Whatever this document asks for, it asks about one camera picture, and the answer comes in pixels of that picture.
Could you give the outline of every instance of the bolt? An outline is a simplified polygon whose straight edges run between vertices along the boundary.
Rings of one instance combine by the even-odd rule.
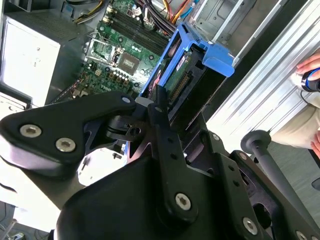
[[[20,127],[20,133],[26,138],[36,138],[41,135],[42,130],[36,125],[26,124]]]
[[[127,104],[131,103],[130,99],[127,98],[127,97],[123,97],[123,98],[122,98],[122,101],[124,101],[124,102],[127,103]]]
[[[252,235],[257,235],[258,234],[258,228],[256,224],[248,217],[244,217],[242,220],[242,223],[245,227],[245,229],[248,230],[249,233]]]
[[[157,110],[158,112],[162,113],[162,109],[160,107],[155,107],[155,110]]]
[[[178,193],[175,196],[175,203],[185,211],[188,211],[191,209],[191,201],[190,199],[183,193]]]
[[[55,142],[56,148],[64,153],[70,153],[76,148],[76,143],[70,138],[62,137]]]
[[[247,160],[247,157],[246,157],[246,155],[244,155],[242,152],[240,152],[240,157],[243,159],[243,160]]]
[[[216,134],[212,134],[212,136],[213,136],[213,138],[214,138],[215,140],[217,140],[217,141],[219,141],[219,140],[220,140],[220,138],[218,137],[218,135],[216,135]]]
[[[299,240],[307,240],[306,236],[303,235],[300,231],[296,231],[295,233]]]

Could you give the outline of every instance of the black wire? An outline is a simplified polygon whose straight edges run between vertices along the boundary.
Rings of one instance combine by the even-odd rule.
[[[147,8],[148,8],[149,12],[154,17],[156,17],[163,25],[165,25],[172,32],[175,32],[176,25],[174,25],[172,22],[170,22],[167,19],[165,19],[165,17],[156,10],[156,8],[152,4],[151,0],[145,0],[145,3],[147,4]]]
[[[173,32],[171,32],[169,29],[167,29],[165,26],[161,25],[156,19],[154,19],[154,24],[164,32],[168,33],[170,36],[173,35]]]
[[[71,5],[85,5],[85,4],[94,4],[98,2],[99,0],[83,0],[83,1],[70,1],[70,0],[65,0],[68,4]]]
[[[168,4],[170,5],[172,3],[173,0],[171,0],[170,2],[168,2]],[[166,8],[164,7],[159,13],[162,13]]]
[[[103,0],[103,3],[101,4],[101,6],[98,7],[96,10],[94,10],[90,15],[89,14],[83,14],[80,17],[78,17],[77,20],[79,20],[79,19],[84,20],[86,18],[91,17],[92,15],[100,12],[106,6],[106,4],[107,4],[107,0]]]
[[[310,103],[304,98],[304,96],[302,96],[302,90],[300,91],[300,97],[302,98],[302,100],[306,103],[306,104],[308,104],[308,105],[310,105]]]
[[[157,20],[160,24],[165,26],[166,29],[168,29],[170,32],[174,33],[176,30],[176,26],[173,25],[171,22],[166,20],[158,11],[155,11],[153,9],[154,7],[152,5],[149,5],[148,9],[150,14],[152,15],[154,20]]]

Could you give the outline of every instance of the person's hand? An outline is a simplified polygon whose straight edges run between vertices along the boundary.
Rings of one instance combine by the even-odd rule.
[[[320,50],[317,50],[314,55],[298,64],[296,67],[298,68],[296,70],[298,74],[304,74],[311,70],[320,68]],[[317,79],[320,79],[320,70],[308,77],[308,80],[310,81]]]
[[[320,159],[320,131],[314,135],[314,140],[311,142],[311,148]]]

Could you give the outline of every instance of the green circuit board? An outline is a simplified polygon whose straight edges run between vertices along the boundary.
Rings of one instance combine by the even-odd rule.
[[[113,0],[110,3],[116,14],[126,14],[125,21],[137,21],[130,18],[133,0]],[[86,63],[72,92],[73,98],[114,90],[137,96],[160,59],[159,55],[143,47],[143,42],[138,44],[128,37],[127,32],[121,34],[116,31],[105,17],[114,15],[107,11],[91,35]],[[123,25],[125,22],[120,22],[116,27],[121,29]]]

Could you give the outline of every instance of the silver metal panel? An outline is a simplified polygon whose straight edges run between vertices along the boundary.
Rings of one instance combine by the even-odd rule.
[[[276,133],[306,106],[291,76],[319,47],[319,12],[320,0],[309,0],[208,121],[228,151],[240,149],[249,131]]]
[[[8,0],[8,2],[31,12],[32,10],[48,9],[50,0]]]
[[[251,9],[228,41],[229,50],[235,54],[233,66],[236,67],[240,59],[247,54],[287,1],[269,0],[266,2],[257,0],[253,9]]]
[[[74,83],[88,29],[55,10],[5,17],[0,84],[43,106]]]
[[[194,26],[210,41],[212,41],[219,29],[223,27],[219,38],[215,39],[215,41],[218,40],[226,44],[255,2],[256,0],[244,0],[242,2],[238,0],[209,0],[203,7]]]

